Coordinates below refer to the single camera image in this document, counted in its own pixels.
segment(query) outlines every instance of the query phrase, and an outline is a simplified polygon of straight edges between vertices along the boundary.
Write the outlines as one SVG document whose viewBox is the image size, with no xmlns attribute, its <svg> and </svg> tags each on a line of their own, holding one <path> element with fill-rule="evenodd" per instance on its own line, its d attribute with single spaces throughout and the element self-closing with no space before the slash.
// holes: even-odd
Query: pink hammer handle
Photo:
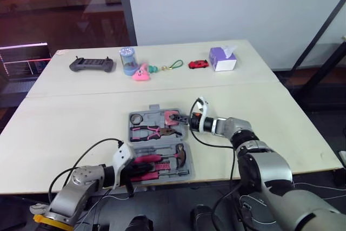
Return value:
<svg viewBox="0 0 346 231">
<path fill-rule="evenodd" d="M 146 173 L 142 176 L 132 177 L 131 181 L 149 181 L 158 179 L 159 174 L 158 171 L 154 171 L 152 173 Z"/>
<path fill-rule="evenodd" d="M 152 154 L 152 155 L 144 155 L 135 158 L 134 163 L 141 163 L 141 162 L 159 162 L 161 161 L 161 155 L 158 154 Z"/>
</svg>

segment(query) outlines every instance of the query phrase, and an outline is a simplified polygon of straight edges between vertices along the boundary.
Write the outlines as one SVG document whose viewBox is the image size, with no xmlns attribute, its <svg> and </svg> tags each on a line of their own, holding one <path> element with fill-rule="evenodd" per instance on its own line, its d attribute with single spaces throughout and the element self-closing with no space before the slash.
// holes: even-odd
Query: purple tissue box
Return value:
<svg viewBox="0 0 346 231">
<path fill-rule="evenodd" d="M 237 62 L 237 58 L 233 53 L 227 58 L 221 47 L 210 48 L 209 60 L 214 71 L 233 70 Z"/>
</svg>

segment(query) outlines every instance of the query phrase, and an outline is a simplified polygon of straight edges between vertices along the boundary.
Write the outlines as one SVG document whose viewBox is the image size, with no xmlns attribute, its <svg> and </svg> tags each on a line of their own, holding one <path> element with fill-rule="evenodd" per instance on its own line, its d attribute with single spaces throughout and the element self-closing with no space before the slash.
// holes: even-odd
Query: pink toy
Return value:
<svg viewBox="0 0 346 231">
<path fill-rule="evenodd" d="M 149 72 L 147 71 L 148 65 L 143 63 L 138 71 L 132 76 L 135 81 L 148 81 L 150 79 Z"/>
</svg>

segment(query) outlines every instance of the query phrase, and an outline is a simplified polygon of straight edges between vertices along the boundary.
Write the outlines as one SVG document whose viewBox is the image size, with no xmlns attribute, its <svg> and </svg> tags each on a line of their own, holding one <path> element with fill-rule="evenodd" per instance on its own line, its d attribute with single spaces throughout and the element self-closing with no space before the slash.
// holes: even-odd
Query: game controller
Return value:
<svg viewBox="0 0 346 231">
<path fill-rule="evenodd" d="M 113 68 L 113 60 L 107 57 L 106 59 L 84 59 L 78 58 L 70 64 L 70 69 L 72 71 L 79 70 L 103 70 L 105 72 L 110 72 Z"/>
</svg>

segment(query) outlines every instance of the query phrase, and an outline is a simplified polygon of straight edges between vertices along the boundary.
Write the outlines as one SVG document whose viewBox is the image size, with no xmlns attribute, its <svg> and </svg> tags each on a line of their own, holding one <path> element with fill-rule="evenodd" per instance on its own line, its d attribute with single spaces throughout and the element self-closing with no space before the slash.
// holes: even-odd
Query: hammer head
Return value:
<svg viewBox="0 0 346 231">
<path fill-rule="evenodd" d="M 177 158 L 177 169 L 184 166 L 186 161 L 186 152 L 184 150 L 184 145 L 182 143 L 177 144 L 176 146 L 177 153 L 175 154 L 175 158 Z"/>
</svg>

